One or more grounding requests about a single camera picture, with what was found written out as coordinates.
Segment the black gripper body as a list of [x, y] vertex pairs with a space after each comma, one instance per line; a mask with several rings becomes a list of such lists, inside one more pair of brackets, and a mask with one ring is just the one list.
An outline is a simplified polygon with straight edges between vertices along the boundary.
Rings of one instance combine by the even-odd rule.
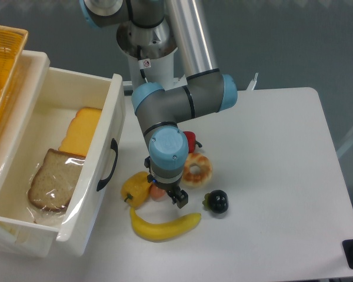
[[146, 177], [148, 183], [154, 184], [159, 189], [166, 191], [167, 195], [172, 200], [172, 204], [176, 204], [179, 209], [188, 204], [188, 193], [180, 188], [182, 172], [172, 178], [162, 178], [153, 171], [156, 165], [152, 164], [152, 160], [149, 156], [145, 158], [144, 166], [149, 170], [149, 174]]

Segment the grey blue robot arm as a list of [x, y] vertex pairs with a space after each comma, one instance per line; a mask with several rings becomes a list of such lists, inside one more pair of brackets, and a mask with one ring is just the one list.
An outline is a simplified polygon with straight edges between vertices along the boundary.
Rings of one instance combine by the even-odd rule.
[[179, 186], [188, 141], [178, 124], [233, 107], [233, 78], [217, 65], [201, 1], [81, 1], [85, 19], [118, 25], [116, 41], [134, 63], [132, 105], [149, 151], [148, 181], [184, 207]]

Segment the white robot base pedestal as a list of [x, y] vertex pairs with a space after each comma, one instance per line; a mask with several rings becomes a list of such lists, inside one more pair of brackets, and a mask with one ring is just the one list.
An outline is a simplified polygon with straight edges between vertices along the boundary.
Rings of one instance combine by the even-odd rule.
[[185, 75], [180, 78], [174, 76], [174, 53], [175, 51], [159, 59], [140, 61], [127, 55], [132, 90], [146, 82], [159, 83], [165, 90], [185, 86], [187, 84]]

